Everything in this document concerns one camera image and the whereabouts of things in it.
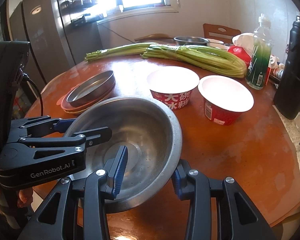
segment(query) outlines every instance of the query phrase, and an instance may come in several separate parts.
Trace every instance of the black cable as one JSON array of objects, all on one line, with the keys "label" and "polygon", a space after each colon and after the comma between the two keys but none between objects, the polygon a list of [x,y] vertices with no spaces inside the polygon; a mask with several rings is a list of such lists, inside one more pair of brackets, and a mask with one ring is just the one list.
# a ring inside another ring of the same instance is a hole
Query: black cable
[{"label": "black cable", "polygon": [[42,101],[42,96],[40,93],[39,88],[37,87],[37,85],[31,80],[31,78],[29,78],[27,73],[23,73],[23,78],[26,81],[29,81],[29,83],[34,87],[34,89],[37,91],[38,95],[39,95],[39,100],[40,100],[40,106],[41,106],[41,116],[43,116],[43,101]]},{"label": "black cable", "polygon": [[113,30],[109,29],[108,27],[104,26],[104,25],[103,25],[103,24],[101,24],[101,23],[98,23],[98,25],[101,25],[102,27],[104,27],[104,28],[108,29],[109,31],[113,32],[114,34],[117,34],[119,37],[121,37],[121,38],[123,38],[123,39],[125,39],[125,40],[127,40],[127,41],[130,41],[130,42],[131,42],[131,43],[133,43],[133,44],[135,44],[135,43],[136,43],[136,42],[134,42],[134,41],[131,41],[131,40],[129,40],[129,39],[127,39],[127,38],[125,38],[125,37],[121,36],[120,34],[118,34],[118,33],[116,33],[115,31],[113,31]]}]

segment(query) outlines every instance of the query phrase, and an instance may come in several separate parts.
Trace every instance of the bunch of celery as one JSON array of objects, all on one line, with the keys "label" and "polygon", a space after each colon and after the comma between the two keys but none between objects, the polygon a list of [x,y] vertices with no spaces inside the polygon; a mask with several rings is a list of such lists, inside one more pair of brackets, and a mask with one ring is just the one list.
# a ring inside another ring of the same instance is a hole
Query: bunch of celery
[{"label": "bunch of celery", "polygon": [[151,44],[156,44],[156,43],[144,42],[144,43],[124,45],[113,49],[98,50],[96,52],[87,53],[85,60],[90,62],[96,59],[102,59],[107,57],[138,55],[144,53],[146,51],[146,48],[148,48]]},{"label": "bunch of celery", "polygon": [[185,61],[229,77],[243,78],[246,71],[246,64],[237,56],[227,51],[208,46],[169,46],[154,44],[146,49],[142,57]]}]

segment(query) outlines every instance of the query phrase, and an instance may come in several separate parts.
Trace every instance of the window sill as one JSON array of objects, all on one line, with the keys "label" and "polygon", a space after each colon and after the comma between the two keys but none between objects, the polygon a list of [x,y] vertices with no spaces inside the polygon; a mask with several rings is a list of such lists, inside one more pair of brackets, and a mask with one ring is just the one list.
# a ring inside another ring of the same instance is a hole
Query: window sill
[{"label": "window sill", "polygon": [[142,9],[135,9],[131,11],[126,11],[122,13],[117,13],[114,15],[110,15],[103,20],[97,21],[98,24],[111,22],[127,17],[133,17],[138,15],[145,15],[145,14],[154,14],[154,13],[178,13],[176,9],[172,6],[162,6],[162,7],[149,7],[149,8],[142,8]]}]

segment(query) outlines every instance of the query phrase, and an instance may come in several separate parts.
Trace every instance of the silver screw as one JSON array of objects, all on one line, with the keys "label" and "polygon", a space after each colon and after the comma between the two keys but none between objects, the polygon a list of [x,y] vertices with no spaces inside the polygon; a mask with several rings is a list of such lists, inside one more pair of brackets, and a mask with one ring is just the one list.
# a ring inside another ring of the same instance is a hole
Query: silver screw
[{"label": "silver screw", "polygon": [[232,183],[234,183],[234,178],[232,178],[232,177],[226,177],[226,182],[232,184]]},{"label": "silver screw", "polygon": [[60,182],[61,182],[62,184],[67,184],[69,181],[70,181],[69,177],[65,177],[65,178],[62,178],[62,179],[60,180]]},{"label": "silver screw", "polygon": [[189,174],[192,176],[197,176],[198,175],[198,171],[197,170],[189,170]]},{"label": "silver screw", "polygon": [[97,174],[98,176],[103,176],[103,175],[106,174],[106,171],[105,171],[105,170],[97,170],[97,171],[96,171],[96,174]]}]

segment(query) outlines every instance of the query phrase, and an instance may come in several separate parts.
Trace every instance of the gray refrigerator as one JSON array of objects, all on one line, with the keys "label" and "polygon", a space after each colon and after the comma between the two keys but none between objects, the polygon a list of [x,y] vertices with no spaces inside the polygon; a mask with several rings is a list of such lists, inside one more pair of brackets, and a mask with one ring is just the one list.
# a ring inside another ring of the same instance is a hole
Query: gray refrigerator
[{"label": "gray refrigerator", "polygon": [[22,0],[10,16],[13,40],[31,43],[25,72],[40,90],[83,61],[86,53],[103,49],[97,23],[74,26],[71,18],[78,11],[71,17],[64,3],[65,0]]}]

